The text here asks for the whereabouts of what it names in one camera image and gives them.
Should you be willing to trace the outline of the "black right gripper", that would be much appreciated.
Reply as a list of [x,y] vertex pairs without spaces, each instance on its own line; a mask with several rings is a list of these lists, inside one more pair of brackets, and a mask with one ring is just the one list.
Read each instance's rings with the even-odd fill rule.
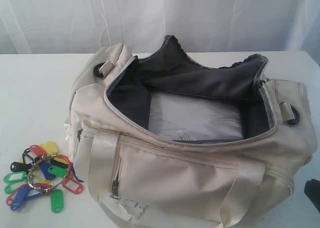
[[320,202],[320,181],[316,179],[308,180],[304,186],[304,193],[312,203]]

